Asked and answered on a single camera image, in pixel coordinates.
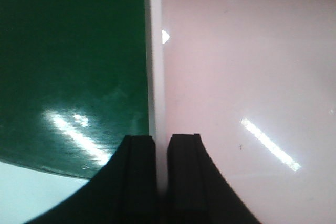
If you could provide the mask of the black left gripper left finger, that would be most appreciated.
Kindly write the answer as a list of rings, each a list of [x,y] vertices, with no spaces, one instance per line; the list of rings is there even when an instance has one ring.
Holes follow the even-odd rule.
[[[127,135],[82,188],[30,223],[157,223],[155,144]]]

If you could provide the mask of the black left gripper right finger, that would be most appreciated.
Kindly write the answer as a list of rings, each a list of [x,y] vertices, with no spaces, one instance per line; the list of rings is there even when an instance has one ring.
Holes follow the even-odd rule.
[[[210,158],[199,134],[172,135],[169,223],[259,223]]]

